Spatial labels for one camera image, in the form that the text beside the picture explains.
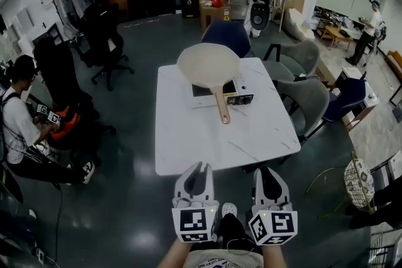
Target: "backpack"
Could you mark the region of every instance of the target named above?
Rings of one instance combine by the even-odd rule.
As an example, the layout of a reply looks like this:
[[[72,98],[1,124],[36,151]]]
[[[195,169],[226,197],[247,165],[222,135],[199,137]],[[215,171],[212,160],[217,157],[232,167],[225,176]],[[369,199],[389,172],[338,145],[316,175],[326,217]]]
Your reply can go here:
[[[0,97],[0,106],[1,106],[1,113],[0,113],[0,162],[3,162],[7,158],[7,147],[6,141],[4,140],[4,133],[3,133],[3,107],[7,104],[9,100],[14,97],[18,97],[20,99],[19,94],[11,93],[3,100],[4,95]]]

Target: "blue chair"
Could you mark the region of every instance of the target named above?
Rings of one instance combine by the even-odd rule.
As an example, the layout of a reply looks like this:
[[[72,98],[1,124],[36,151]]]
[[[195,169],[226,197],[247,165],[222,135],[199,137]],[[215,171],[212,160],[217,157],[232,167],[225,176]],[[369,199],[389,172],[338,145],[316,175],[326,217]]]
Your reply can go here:
[[[202,36],[201,42],[229,47],[239,58],[244,58],[251,48],[246,30],[238,21],[213,21]]]
[[[339,87],[340,95],[330,93],[329,105],[322,119],[323,122],[307,137],[312,137],[324,124],[334,123],[352,111],[366,98],[366,84],[362,79],[347,78]]]

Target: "pan handle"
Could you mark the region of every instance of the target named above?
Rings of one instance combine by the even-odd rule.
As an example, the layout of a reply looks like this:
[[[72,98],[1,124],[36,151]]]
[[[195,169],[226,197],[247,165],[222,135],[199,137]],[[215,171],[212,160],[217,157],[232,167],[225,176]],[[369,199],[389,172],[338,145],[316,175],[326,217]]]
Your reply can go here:
[[[229,111],[227,110],[223,87],[222,86],[212,87],[210,90],[215,95],[216,102],[218,104],[220,120],[222,121],[223,124],[229,124],[231,122],[231,117],[229,115]]]

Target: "frying pan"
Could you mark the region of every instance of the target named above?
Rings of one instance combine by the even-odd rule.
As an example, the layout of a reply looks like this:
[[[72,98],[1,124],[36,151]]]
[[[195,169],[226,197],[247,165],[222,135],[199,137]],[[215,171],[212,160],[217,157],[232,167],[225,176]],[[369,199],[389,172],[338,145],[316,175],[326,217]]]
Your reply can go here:
[[[222,123],[229,124],[231,117],[223,86],[240,74],[239,57],[226,46],[202,43],[184,50],[177,65],[190,83],[210,89],[215,95]]]

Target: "trash can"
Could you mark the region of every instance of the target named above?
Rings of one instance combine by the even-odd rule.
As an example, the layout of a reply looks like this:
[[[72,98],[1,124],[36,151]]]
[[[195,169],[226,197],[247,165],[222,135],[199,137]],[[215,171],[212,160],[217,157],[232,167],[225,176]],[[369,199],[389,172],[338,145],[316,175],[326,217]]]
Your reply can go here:
[[[200,16],[200,0],[180,0],[183,18],[196,18]]]

